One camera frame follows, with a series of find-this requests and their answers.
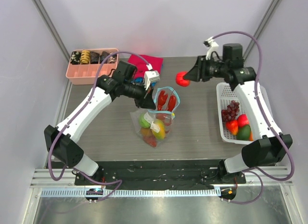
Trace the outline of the green toy lime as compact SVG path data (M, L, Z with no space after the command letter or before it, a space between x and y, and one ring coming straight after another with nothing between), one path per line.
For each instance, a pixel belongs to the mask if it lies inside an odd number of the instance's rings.
M143 113L139 116L139 125L142 128L150 128L153 118L149 115L148 112Z

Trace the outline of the brown toy potato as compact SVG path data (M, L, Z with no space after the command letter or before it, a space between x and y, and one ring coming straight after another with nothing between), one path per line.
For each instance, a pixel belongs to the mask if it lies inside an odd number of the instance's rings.
M150 128L141 128L140 133L143 137L151 137L153 135L152 130Z

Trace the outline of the yellow orange toy mango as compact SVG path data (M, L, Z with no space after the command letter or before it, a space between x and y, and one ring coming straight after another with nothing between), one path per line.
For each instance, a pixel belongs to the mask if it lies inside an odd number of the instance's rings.
M154 137L158 140L164 140L166 137L165 125L163 121L159 119L155 119L151 124L150 129L154 135Z

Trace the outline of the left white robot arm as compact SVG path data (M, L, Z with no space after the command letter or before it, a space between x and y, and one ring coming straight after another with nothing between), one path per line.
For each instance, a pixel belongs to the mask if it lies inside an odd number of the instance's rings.
M44 130L49 156L59 159L66 167L83 172L90 184L99 184L103 178L99 165L77 143L95 117L120 96L134 99L138 108L156 109L151 84L159 81L160 75L150 64L147 68L142 85L132 82L136 66L123 61L110 76L98 77L86 98L65 120Z

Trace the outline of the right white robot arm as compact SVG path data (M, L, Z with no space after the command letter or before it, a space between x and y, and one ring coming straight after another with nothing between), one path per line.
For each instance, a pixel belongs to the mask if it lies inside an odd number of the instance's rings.
M230 182L235 173L250 168L280 162L288 153L293 140L283 134L275 123L256 81L252 67L244 66L243 47L239 43L223 45L222 57L214 58L218 49L215 41L205 41L206 55L197 57L193 68L184 75L185 80L206 82L222 78L243 105L253 134L253 142L244 146L241 153L222 160L217 176L223 183Z

